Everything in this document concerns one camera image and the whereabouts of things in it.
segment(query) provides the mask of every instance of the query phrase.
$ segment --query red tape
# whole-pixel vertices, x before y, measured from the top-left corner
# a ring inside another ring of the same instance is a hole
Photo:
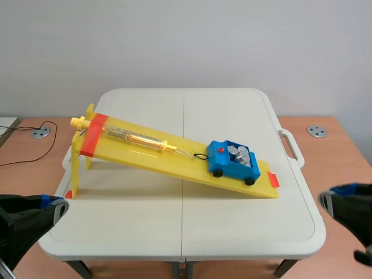
[[[95,147],[97,146],[99,136],[102,132],[102,127],[105,124],[107,118],[107,115],[101,115],[99,113],[96,114],[91,124],[89,125],[87,136],[85,137],[85,141],[83,143],[83,146],[81,147],[80,154],[88,157],[93,157]]]
[[[271,186],[273,188],[278,188],[280,185],[279,185],[278,178],[275,175],[275,173],[271,173],[271,172],[268,171],[267,175],[269,176]]]

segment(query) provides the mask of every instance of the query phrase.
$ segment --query table leg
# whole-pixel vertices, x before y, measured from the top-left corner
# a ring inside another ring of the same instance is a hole
[[[172,268],[172,279],[180,279],[181,278],[181,270],[180,270],[180,263],[179,262],[169,262]]]
[[[186,279],[192,279],[194,273],[194,263],[197,262],[185,262],[186,269],[180,269],[179,262],[169,262],[172,268],[172,278],[180,279],[182,274],[186,274]]]
[[[274,275],[277,278],[281,278],[296,262],[298,262],[298,260],[283,260],[274,272]]]
[[[89,268],[81,260],[68,260],[66,263],[72,267],[83,279],[91,279],[93,276]]]
[[[197,262],[186,262],[186,278],[192,279],[194,275],[194,263]]]

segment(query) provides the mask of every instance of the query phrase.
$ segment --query yellow ramp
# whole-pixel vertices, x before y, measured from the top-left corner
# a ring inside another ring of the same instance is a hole
[[[105,124],[150,137],[167,140],[169,145],[177,146],[189,154],[206,153],[207,145],[186,138],[163,133],[158,130],[111,117],[108,117]],[[77,150],[81,149],[85,137],[86,133],[84,133],[77,141]],[[270,171],[269,166],[266,162],[261,160],[258,160],[261,172],[260,178],[254,185],[247,186],[241,180],[228,177],[213,177],[212,174],[208,172],[208,162],[205,160],[200,160],[198,158],[193,159],[187,155],[179,154],[170,150],[161,152],[155,149],[131,144],[120,139],[115,139],[105,133],[101,133],[99,137],[94,157],[249,195],[267,198],[278,197],[277,189],[271,186],[267,174],[267,172]]]

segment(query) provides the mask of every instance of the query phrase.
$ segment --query white wall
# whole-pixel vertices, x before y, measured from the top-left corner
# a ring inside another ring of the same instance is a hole
[[[80,115],[115,88],[255,87],[334,115],[372,162],[368,0],[0,2],[0,115]]]

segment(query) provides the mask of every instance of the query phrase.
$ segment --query white folding table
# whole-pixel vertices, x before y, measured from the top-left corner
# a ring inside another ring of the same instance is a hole
[[[280,188],[278,199],[255,198],[94,160],[80,170],[69,212],[40,239],[46,253],[83,277],[90,276],[83,260],[173,262],[175,277],[178,262],[186,262],[191,278],[197,261],[285,259],[275,273],[281,277],[323,246],[326,230],[301,173],[303,157],[261,91],[118,89],[95,111],[206,144],[244,143],[269,163]],[[285,153],[281,135],[296,159]],[[71,187],[69,153],[63,165],[59,196]]]

